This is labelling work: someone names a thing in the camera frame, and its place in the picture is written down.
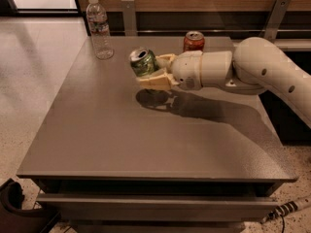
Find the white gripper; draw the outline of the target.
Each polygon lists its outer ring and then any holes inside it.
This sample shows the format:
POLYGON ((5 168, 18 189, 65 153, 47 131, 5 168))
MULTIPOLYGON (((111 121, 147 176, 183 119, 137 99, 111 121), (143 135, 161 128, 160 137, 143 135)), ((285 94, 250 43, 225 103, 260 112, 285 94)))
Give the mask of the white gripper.
POLYGON ((183 90, 199 90, 201 50, 185 51, 180 55, 167 53, 157 55, 155 60, 160 70, 150 75, 138 77, 137 83, 145 89, 170 90, 177 85, 183 90))

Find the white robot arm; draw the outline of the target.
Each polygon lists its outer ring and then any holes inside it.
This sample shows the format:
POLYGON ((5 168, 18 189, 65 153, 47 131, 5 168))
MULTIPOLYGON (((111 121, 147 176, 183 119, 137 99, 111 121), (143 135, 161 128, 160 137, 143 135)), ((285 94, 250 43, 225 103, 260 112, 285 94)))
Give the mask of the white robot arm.
POLYGON ((263 38, 245 39, 235 50, 186 51, 179 55, 159 55, 155 60, 158 69, 137 79, 143 88, 215 87, 247 95, 269 90, 311 127, 311 76, 263 38))

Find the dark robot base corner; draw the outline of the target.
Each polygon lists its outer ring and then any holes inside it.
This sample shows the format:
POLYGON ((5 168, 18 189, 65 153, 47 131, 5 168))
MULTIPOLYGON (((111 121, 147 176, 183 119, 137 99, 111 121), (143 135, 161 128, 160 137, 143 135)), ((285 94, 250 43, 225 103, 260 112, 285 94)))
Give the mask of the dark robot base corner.
POLYGON ((0 185, 0 233, 49 233, 60 220, 56 209, 21 208, 21 185, 7 179, 0 185))

